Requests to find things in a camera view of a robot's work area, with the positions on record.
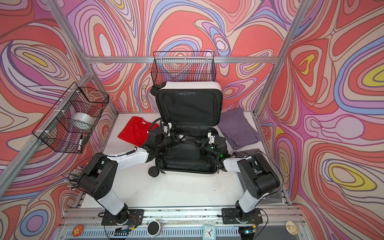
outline folded red t-shirt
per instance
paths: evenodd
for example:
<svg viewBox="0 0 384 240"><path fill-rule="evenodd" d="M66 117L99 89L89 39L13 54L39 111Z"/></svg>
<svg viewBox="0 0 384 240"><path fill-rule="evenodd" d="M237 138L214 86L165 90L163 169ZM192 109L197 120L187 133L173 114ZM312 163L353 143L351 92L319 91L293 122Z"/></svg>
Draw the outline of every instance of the folded red t-shirt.
<svg viewBox="0 0 384 240"><path fill-rule="evenodd" d="M132 143L136 146L141 146L148 138L148 130L151 122L147 122L139 117L132 117L121 133L118 135L118 138ZM157 123L152 126L152 129L155 127L160 127Z"/></svg>

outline black cable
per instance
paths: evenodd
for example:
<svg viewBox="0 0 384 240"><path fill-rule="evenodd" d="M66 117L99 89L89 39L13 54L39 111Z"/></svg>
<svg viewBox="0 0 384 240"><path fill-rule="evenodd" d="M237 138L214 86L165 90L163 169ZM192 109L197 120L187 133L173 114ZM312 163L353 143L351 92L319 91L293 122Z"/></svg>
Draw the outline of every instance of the black cable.
<svg viewBox="0 0 384 240"><path fill-rule="evenodd" d="M84 161L87 160L87 159L90 159L91 157L88 157L88 158L82 160L81 162L79 162L74 168L72 168L72 170L70 171L70 173L69 173L68 176L67 176L68 182L72 185L72 187L74 187L74 188L76 188L76 189L78 189L78 190L80 190L80 191L82 191L82 189L80 189L80 188L76 187L75 185L73 185L72 181L70 180L70 175L71 175L71 173L73 172L73 170L75 170L75 169L76 169L82 162L84 162Z"/></svg>
<svg viewBox="0 0 384 240"><path fill-rule="evenodd" d="M153 126L158 120L161 120L161 118L156 119L155 121L153 121L153 122L150 124L149 129L148 129L148 132L152 129L152 126Z"/></svg>
<svg viewBox="0 0 384 240"><path fill-rule="evenodd" d="M265 223L263 229L261 229L260 232L259 232L256 236L253 237L253 239L257 238L257 237L260 235L260 233L262 233L262 231L265 229L265 227L266 227L266 225L267 225L267 223L268 223L268 221L269 221L269 218L268 218L267 213L266 213L263 209L260 209L260 211L263 211L263 212L265 213L265 216L266 216L266 223Z"/></svg>
<svg viewBox="0 0 384 240"><path fill-rule="evenodd" d="M117 156L106 155L106 157L121 157L121 156L124 156L124 155L132 154L132 153L134 153L134 152L136 152L136 148L133 149L133 150L131 150L131 151L129 151L129 152L126 152L126 153L124 153L124 154L121 154L121 155L117 155Z"/></svg>
<svg viewBox="0 0 384 240"><path fill-rule="evenodd" d="M169 124L167 123L167 135L166 136L168 136L169 130L170 130L170 127L169 127Z"/></svg>
<svg viewBox="0 0 384 240"><path fill-rule="evenodd" d="M269 195L274 194L274 193L276 193L276 192L278 192L278 191L280 191L280 190L282 189L282 187L283 187L283 185L284 185L284 177L283 177L282 173L280 172L280 169L278 168L278 166L276 165L276 163L275 163L272 159L270 159L265 153L263 153L262 151L260 151L260 152L261 152L262 154L264 154L264 156L266 156L266 157L269 159L269 161L272 162L272 163L274 164L274 166L276 167L277 171L279 171L280 176L281 176L281 184L280 184L280 187L279 187L276 191L274 191L274 192L272 192L272 193L270 193L270 194L267 195L267 196L269 196Z"/></svg>
<svg viewBox="0 0 384 240"><path fill-rule="evenodd" d="M111 240L111 239L109 238L108 234L107 234L107 230L105 230L105 225L104 225L104 232L105 232L105 235L107 235L107 238L108 238L109 240Z"/></svg>

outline psychedelic wallpaper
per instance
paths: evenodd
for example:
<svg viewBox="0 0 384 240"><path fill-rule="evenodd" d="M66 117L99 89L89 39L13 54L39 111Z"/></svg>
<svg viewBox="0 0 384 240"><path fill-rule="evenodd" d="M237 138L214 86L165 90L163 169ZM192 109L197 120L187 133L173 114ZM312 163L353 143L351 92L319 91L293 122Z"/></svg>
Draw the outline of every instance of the psychedelic wallpaper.
<svg viewBox="0 0 384 240"><path fill-rule="evenodd" d="M90 56L153 56L154 51L205 51L216 56L277 56L296 1L85 0L61 4ZM151 64L94 64L120 112L157 111ZM271 64L217 64L224 110L252 111Z"/></svg>
<svg viewBox="0 0 384 240"><path fill-rule="evenodd" d="M258 117L314 239L384 239L384 1L315 0Z"/></svg>
<svg viewBox="0 0 384 240"><path fill-rule="evenodd" d="M0 174L40 119L85 73L44 0L0 0ZM114 116L103 113L82 154L40 146L0 198L0 239L48 239L79 192L65 176L100 150Z"/></svg>
<svg viewBox="0 0 384 240"><path fill-rule="evenodd" d="M277 56L294 0L59 1L90 56L153 56L214 50L217 56Z"/></svg>
<svg viewBox="0 0 384 240"><path fill-rule="evenodd" d="M255 109L259 93L272 64L230 63L227 76L220 73L216 81L223 91L223 110ZM118 112L158 111L152 87L151 64L97 63L93 69L99 76Z"/></svg>

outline clock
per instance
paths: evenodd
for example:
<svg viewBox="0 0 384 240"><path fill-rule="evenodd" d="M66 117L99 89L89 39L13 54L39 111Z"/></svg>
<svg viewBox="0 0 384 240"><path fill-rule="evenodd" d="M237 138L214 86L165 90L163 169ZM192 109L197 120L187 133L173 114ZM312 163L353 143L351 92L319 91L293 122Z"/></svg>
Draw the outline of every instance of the clock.
<svg viewBox="0 0 384 240"><path fill-rule="evenodd" d="M216 227L203 225L203 240L216 240Z"/></svg>

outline round sticker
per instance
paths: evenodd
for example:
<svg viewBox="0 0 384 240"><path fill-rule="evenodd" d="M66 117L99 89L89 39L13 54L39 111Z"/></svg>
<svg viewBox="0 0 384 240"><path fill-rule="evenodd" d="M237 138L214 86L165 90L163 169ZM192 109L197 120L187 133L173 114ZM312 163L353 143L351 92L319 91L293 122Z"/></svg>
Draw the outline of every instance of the round sticker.
<svg viewBox="0 0 384 240"><path fill-rule="evenodd" d="M297 227L296 223L294 223L293 221L286 222L285 228L291 235L299 234L299 228Z"/></svg>
<svg viewBox="0 0 384 240"><path fill-rule="evenodd" d="M76 227L74 227L74 229L73 229L73 231L72 231L72 235L73 235L74 237L80 236L81 233L83 232L83 230L84 230L84 226L81 225L81 224L79 224L79 225L77 225Z"/></svg>

